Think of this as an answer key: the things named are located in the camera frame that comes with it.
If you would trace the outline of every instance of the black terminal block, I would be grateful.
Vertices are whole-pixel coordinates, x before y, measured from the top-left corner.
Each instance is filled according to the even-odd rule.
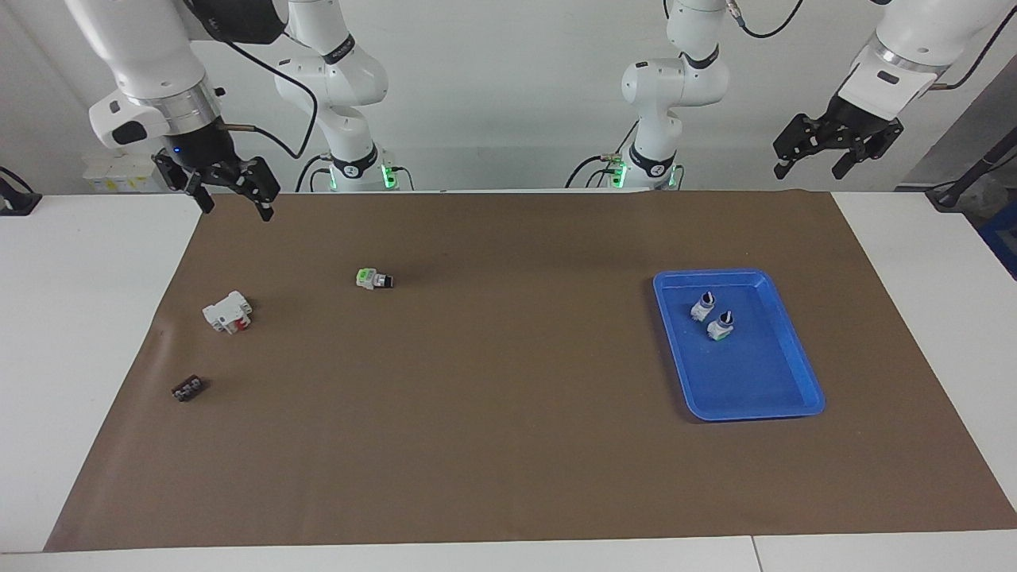
[[[184,383],[173,388],[173,397],[181,403],[190,401],[191,399],[194,399],[197,394],[204,391],[205,387],[207,387],[207,384],[202,382],[200,378],[197,376],[191,376],[190,378],[187,378]]]

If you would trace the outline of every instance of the plastic tray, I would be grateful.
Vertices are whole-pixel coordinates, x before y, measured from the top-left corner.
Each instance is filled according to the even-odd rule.
[[[662,272],[653,279],[689,409],[707,421],[802,417],[826,399],[791,320],[766,273],[755,269]],[[706,322],[689,311],[706,291]],[[734,331],[715,342],[706,325],[725,310]]]

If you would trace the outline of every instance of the brown paper mat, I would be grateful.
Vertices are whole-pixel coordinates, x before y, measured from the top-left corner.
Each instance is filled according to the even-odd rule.
[[[48,551],[1017,527],[827,194],[217,203]],[[355,287],[367,266],[397,287]],[[817,417],[684,406],[651,279],[746,266]],[[201,308],[233,289],[231,337]],[[177,403],[191,374],[213,385]]]

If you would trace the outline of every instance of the green led light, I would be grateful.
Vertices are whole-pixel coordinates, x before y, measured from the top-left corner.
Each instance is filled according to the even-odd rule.
[[[381,176],[384,177],[385,188],[393,188],[396,186],[396,175],[392,172],[392,168],[387,165],[381,165]]]
[[[622,163],[621,167],[616,169],[614,171],[614,175],[611,176],[611,186],[614,188],[621,188],[624,186],[626,173],[629,173],[629,166]]]

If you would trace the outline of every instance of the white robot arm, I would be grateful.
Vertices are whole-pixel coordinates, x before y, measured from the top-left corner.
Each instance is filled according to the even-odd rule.
[[[641,61],[625,70],[622,95],[639,113],[639,131],[623,156],[623,186],[667,184],[681,136],[672,108],[717,103],[727,92],[730,72],[717,43],[724,12],[724,0],[674,0],[667,37],[678,57]]]
[[[115,148],[159,137],[165,149],[153,160],[170,188],[190,194],[208,213],[215,204],[203,185],[226,186],[252,201],[262,220],[270,220],[279,183],[260,157],[237,157],[220,113],[220,94],[210,88],[174,3],[65,1],[117,82],[117,90],[88,111],[99,139]],[[236,5],[239,0],[186,1],[205,21],[216,21],[217,40],[264,43],[283,31],[273,0],[242,7]]]
[[[278,69],[307,85],[318,100],[315,121],[328,141],[337,189],[397,187],[393,159],[377,147],[367,120],[353,109],[384,99],[384,68],[357,46],[336,0],[290,0],[289,14],[289,36],[318,55],[283,60]],[[302,90],[279,76],[276,89],[283,99],[311,113],[311,100]]]
[[[773,144],[784,178],[796,161],[827,149],[847,153],[841,179],[856,163],[879,159],[904,126],[897,114],[924,94],[967,43],[1014,0],[873,0],[889,4],[876,33],[819,119],[796,115]]]

